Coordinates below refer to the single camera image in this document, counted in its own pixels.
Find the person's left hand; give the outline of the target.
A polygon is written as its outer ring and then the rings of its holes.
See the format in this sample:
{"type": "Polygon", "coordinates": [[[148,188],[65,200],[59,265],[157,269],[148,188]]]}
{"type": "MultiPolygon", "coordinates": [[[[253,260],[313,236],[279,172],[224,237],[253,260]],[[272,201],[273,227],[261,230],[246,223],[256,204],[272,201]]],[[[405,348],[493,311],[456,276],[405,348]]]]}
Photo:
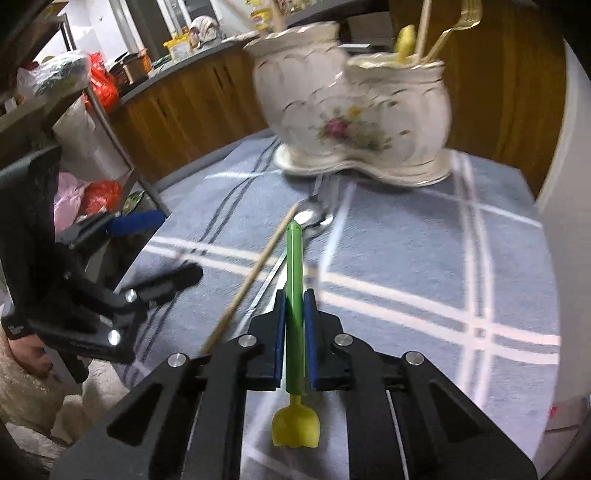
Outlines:
{"type": "Polygon", "coordinates": [[[53,364],[37,335],[9,339],[8,344],[15,360],[28,374],[40,379],[49,376],[53,364]]]}

